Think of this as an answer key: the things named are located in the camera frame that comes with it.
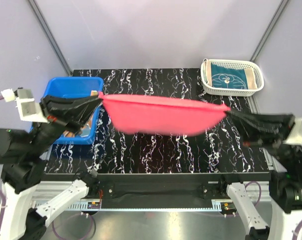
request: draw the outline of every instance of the table surface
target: table surface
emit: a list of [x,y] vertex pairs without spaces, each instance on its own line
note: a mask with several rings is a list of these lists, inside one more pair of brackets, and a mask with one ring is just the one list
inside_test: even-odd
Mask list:
[[[75,70],[73,76],[101,77],[104,94],[191,99],[250,111],[244,97],[206,94],[198,68]],[[228,117],[192,137],[118,132],[103,106],[96,124],[91,145],[53,145],[46,174],[74,174],[91,168],[103,174],[269,171],[262,149],[242,146]]]
[[[272,206],[260,202],[256,206],[270,225]],[[58,234],[64,239],[81,239],[90,229],[90,220],[74,211],[65,211],[54,220]],[[93,240],[244,240],[245,228],[240,217],[224,218],[217,212],[105,212],[93,215],[96,231]],[[57,239],[49,226],[42,240]]]

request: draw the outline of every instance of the folded towel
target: folded towel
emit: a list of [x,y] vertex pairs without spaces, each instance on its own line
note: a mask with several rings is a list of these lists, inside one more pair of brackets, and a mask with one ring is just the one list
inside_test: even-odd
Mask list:
[[210,60],[204,61],[207,84],[222,89],[257,89],[256,76],[252,68],[232,69],[218,66]]

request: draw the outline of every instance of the gray floor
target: gray floor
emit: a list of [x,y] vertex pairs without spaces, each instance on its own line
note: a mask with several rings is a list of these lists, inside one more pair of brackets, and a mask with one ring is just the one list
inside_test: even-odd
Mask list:
[[[261,202],[257,209],[264,220],[270,224],[271,204]],[[75,213],[64,212],[54,222],[58,227],[57,232],[67,240],[82,238],[90,227],[90,221],[80,215],[65,222]],[[215,212],[204,214],[219,215]],[[245,239],[245,229],[239,216],[225,219],[205,216],[197,212],[98,212],[93,217],[96,221],[96,233],[91,238],[93,240]],[[57,239],[51,226],[42,239]]]

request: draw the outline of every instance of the gray wall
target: gray wall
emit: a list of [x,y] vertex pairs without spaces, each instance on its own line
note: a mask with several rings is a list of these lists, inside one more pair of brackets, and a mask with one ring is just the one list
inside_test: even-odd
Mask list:
[[[0,0],[0,91],[30,88],[39,100],[48,80],[65,75],[27,1]],[[0,128],[30,126],[20,121],[14,102],[0,102]]]
[[249,60],[280,0],[36,0],[72,69]]
[[302,0],[289,3],[257,64],[265,80],[255,95],[260,112],[302,117]]

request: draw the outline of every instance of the black marble table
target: black marble table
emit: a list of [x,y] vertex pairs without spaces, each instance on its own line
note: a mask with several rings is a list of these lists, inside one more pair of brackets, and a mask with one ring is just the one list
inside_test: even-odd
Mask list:
[[[206,94],[197,68],[75,70],[73,76],[101,77],[104,94],[192,99],[250,111],[244,97]],[[118,132],[103,107],[96,124],[93,144],[54,145],[46,174],[73,175],[91,168],[101,174],[269,171],[263,151],[242,146],[239,133],[228,117],[213,129],[192,137]]]

